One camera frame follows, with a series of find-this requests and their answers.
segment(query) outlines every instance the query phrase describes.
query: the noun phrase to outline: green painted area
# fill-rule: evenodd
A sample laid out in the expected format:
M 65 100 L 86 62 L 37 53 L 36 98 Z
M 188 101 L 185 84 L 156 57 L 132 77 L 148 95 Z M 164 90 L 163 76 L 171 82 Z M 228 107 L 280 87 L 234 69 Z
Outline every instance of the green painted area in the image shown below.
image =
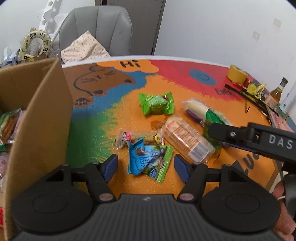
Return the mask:
M 112 108 L 96 116 L 71 120 L 66 162 L 72 168 L 104 162 L 112 154 L 115 140 L 115 136 L 107 136 L 106 132 L 116 125 Z

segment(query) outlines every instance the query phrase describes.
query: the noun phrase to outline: human hand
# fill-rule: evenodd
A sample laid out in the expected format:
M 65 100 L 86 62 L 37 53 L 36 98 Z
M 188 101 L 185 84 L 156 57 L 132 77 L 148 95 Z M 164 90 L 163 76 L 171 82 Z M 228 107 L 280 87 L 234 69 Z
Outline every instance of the human hand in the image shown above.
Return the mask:
M 283 182 L 279 182 L 275 188 L 273 195 L 278 199 L 279 197 L 284 195 L 284 185 Z M 291 216 L 288 214 L 285 203 L 280 200 L 281 206 L 281 214 L 276 223 L 274 231 L 277 235 L 279 235 L 284 241 L 293 241 L 294 237 L 292 235 L 295 230 L 296 224 Z

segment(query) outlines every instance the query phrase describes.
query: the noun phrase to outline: leather chair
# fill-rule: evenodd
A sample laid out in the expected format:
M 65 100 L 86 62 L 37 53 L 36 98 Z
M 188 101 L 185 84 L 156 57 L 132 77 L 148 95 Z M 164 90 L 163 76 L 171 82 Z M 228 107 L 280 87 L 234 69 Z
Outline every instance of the leather chair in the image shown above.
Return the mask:
M 129 55 L 132 24 L 125 8 L 93 6 L 73 9 L 59 30 L 60 51 L 87 30 L 111 56 Z

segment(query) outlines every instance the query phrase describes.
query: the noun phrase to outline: orange painted area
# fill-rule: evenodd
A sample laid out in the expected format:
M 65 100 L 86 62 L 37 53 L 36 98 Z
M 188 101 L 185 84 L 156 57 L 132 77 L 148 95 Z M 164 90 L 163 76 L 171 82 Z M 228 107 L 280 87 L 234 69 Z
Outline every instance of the orange painted area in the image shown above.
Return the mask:
M 112 109 L 115 122 L 118 123 L 117 128 L 107 131 L 106 135 L 116 135 L 119 128 L 125 130 L 151 130 L 150 121 L 162 120 L 164 115 L 150 115 L 144 116 L 139 105 L 139 93 L 146 94 L 164 94 L 171 91 L 175 102 L 175 114 L 185 118 L 192 126 L 194 126 L 200 133 L 202 128 L 200 125 L 192 121 L 186 116 L 180 101 L 189 98 L 197 98 L 208 105 L 214 107 L 216 110 L 222 112 L 235 126 L 245 126 L 248 122 L 256 122 L 263 125 L 269 125 L 265 116 L 251 104 L 248 113 L 245 113 L 245 103 L 239 101 L 223 101 L 215 98 L 203 96 L 191 90 L 185 89 L 173 82 L 169 82 L 163 76 L 153 75 L 147 77 L 147 84 L 142 89 L 137 89 L 124 96 L 120 103 L 115 105 Z M 177 173 L 174 170 L 173 159 L 169 166 L 163 183 L 155 182 L 149 176 L 142 174 L 139 176 L 128 175 L 128 149 L 114 151 L 119 156 L 119 166 L 113 179 L 110 182 L 110 188 L 118 197 L 121 193 L 129 194 L 164 194 L 173 193 L 175 196 L 183 188 L 184 184 L 180 181 Z M 254 159 L 255 166 L 253 169 L 243 162 L 243 158 L 248 152 L 236 148 L 225 148 L 222 150 L 220 157 L 210 163 L 211 167 L 220 168 L 222 164 L 233 164 L 236 160 L 241 164 L 243 170 L 248 169 L 248 176 L 257 183 L 265 187 L 271 176 L 273 176 L 277 169 L 273 161 L 269 158 L 260 156 L 258 160 Z M 209 191 L 217 183 L 207 185 L 206 191 Z
M 148 59 L 139 60 L 122 60 L 122 61 L 106 61 L 98 62 L 102 67 L 113 67 L 124 72 L 142 71 L 144 73 L 156 73 L 159 68 L 151 63 Z

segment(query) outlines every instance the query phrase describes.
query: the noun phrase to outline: table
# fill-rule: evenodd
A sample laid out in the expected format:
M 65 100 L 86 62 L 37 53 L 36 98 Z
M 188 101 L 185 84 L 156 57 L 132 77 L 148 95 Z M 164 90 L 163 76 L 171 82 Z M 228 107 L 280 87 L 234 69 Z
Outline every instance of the table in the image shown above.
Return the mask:
M 145 117 L 139 93 L 171 91 L 175 114 L 184 117 L 200 133 L 202 128 L 186 116 L 180 101 L 200 99 L 222 112 L 234 126 L 246 126 L 248 122 L 269 125 L 251 103 L 245 113 L 244 99 L 224 88 L 225 83 L 232 84 L 226 78 L 227 66 L 184 58 L 127 56 L 70 63 L 63 68 L 73 97 L 66 161 L 72 167 L 82 167 L 89 162 L 103 162 L 112 153 L 118 154 L 118 170 L 109 183 L 117 197 L 121 193 L 176 196 L 184 186 L 174 170 L 173 160 L 164 182 L 157 183 L 147 175 L 126 174 L 128 150 L 113 149 L 119 128 L 150 130 L 150 121 L 164 118 Z M 274 160 L 232 147 L 223 149 L 210 167 L 220 168 L 222 164 L 234 165 L 267 190 L 278 175 Z M 217 185 L 207 184 L 206 192 Z

